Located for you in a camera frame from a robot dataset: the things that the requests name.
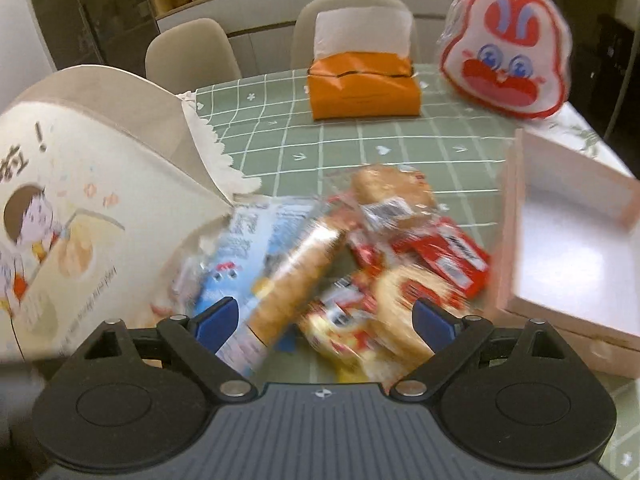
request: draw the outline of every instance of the blue snack package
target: blue snack package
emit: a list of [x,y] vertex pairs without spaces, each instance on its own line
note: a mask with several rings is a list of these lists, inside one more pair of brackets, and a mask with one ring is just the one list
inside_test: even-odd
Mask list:
[[238,201],[210,260],[193,315],[231,296],[238,302],[242,322],[255,305],[250,301],[252,286],[290,249],[318,206],[319,200],[309,197],[249,196]]

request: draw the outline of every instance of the cardboard box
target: cardboard box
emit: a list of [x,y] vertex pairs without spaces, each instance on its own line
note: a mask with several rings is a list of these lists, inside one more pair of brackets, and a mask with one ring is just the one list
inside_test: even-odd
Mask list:
[[519,130],[485,316],[546,319],[595,370],[640,377],[640,182]]

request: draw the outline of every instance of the rabbit-shaped bag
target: rabbit-shaped bag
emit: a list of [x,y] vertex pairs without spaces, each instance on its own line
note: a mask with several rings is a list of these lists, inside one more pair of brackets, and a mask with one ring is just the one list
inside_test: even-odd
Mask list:
[[569,95],[571,32],[550,0],[455,0],[438,42],[461,94],[519,118],[544,118]]

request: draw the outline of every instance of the grid pattern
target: grid pattern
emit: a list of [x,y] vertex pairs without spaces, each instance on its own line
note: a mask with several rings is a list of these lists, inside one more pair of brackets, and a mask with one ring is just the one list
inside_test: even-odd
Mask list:
[[[518,122],[447,91],[434,66],[416,66],[422,89],[418,118],[313,121],[306,71],[281,72],[198,89],[197,109],[225,144],[233,166],[260,176],[259,193],[323,192],[328,171],[362,164],[409,164],[427,177],[440,207],[491,250],[500,191],[496,176]],[[339,259],[330,273],[353,270]],[[295,354],[273,352],[257,381],[329,383],[332,366],[299,342]],[[602,375],[619,423],[602,464],[622,480],[640,480],[640,404],[636,383]]]

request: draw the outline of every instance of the wall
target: wall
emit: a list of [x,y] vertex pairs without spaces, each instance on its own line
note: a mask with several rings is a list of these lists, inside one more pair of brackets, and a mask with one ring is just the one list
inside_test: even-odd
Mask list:
[[638,25],[638,0],[616,0],[615,17],[631,30]]
[[0,0],[0,110],[55,66],[30,0]]

